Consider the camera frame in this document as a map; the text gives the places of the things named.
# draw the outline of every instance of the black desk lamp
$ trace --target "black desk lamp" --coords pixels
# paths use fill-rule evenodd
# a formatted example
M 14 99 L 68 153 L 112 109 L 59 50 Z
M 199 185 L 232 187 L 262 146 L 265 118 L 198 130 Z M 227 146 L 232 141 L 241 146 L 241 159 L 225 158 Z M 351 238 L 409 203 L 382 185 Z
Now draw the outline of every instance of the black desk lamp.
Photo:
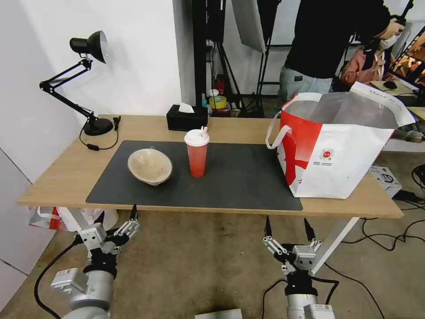
M 91 69 L 92 60 L 89 59 L 88 54 L 92 55 L 96 60 L 106 63 L 105 58 L 108 56 L 108 42 L 106 41 L 105 33 L 103 33 L 103 31 L 97 31 L 89 36 L 88 39 L 72 38 L 70 40 L 70 46 L 72 51 L 77 52 L 82 60 L 69 69 L 55 75 L 51 79 L 41 82 L 40 88 L 87 118 L 87 123 L 83 128 L 86 135 L 94 136 L 105 134 L 113 128 L 110 120 L 94 116 L 94 112 L 92 110 L 71 102 L 66 97 L 55 91 L 57 87 L 60 87 L 61 85 L 71 81 L 73 78 L 76 78 Z M 82 70 L 68 78 L 59 78 L 79 66 L 83 66 L 85 70 Z

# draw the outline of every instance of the computer monitor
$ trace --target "computer monitor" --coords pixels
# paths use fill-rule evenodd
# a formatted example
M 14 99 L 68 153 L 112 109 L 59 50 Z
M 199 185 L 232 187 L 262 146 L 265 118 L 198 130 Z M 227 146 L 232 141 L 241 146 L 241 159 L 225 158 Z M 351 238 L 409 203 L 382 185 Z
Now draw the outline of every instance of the computer monitor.
M 390 72 L 418 88 L 418 95 L 425 94 L 425 27 L 402 52 L 390 68 Z

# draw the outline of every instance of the black desk mat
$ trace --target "black desk mat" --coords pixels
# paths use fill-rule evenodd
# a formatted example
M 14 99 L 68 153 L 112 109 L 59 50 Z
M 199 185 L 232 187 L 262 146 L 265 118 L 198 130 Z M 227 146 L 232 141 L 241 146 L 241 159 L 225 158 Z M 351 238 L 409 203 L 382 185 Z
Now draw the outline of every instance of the black desk mat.
M 155 148 L 173 163 L 169 180 L 159 186 L 138 181 L 128 157 Z M 261 144 L 209 143 L 205 175 L 190 175 L 186 144 L 123 141 L 86 199 L 87 203 L 147 206 L 302 210 L 285 180 L 276 151 Z

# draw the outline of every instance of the tissue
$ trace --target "tissue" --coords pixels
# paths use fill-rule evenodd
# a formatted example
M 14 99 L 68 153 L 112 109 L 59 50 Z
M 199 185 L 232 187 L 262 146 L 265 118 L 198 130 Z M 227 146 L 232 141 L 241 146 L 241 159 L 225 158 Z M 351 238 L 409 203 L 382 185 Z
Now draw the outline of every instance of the tissue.
M 192 106 L 186 103 L 180 103 L 178 111 L 183 113 L 195 113 Z

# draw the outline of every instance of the white cup lid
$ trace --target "white cup lid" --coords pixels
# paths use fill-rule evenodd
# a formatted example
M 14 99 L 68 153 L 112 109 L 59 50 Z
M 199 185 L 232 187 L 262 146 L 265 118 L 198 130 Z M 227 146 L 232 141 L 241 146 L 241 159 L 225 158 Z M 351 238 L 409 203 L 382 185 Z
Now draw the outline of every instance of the white cup lid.
M 195 129 L 188 131 L 185 135 L 185 142 L 190 146 L 204 146 L 209 142 L 209 135 L 207 133 L 207 127 L 202 129 Z
M 208 95 L 209 96 L 218 96 L 218 94 L 220 94 L 220 92 L 217 90 L 217 89 L 211 89 L 209 92 L 208 92 Z

